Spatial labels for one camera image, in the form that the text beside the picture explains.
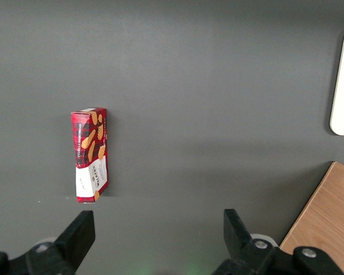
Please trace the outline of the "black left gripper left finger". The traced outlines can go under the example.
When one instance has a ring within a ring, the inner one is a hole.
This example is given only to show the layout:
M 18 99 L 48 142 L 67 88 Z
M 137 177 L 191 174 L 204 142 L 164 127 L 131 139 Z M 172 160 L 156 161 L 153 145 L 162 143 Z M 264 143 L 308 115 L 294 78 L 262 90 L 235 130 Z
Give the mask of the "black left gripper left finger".
M 0 274 L 75 274 L 95 241 L 93 211 L 82 211 L 54 240 L 9 259 L 0 252 Z

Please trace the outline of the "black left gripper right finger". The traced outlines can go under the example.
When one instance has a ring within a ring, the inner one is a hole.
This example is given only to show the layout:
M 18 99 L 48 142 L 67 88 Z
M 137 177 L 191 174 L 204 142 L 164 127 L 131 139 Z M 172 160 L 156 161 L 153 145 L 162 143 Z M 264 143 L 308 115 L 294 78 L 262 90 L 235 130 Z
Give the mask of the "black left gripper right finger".
M 224 241 L 230 258 L 213 274 L 344 274 L 323 250 L 299 246 L 292 255 L 253 238 L 235 209 L 224 210 Z

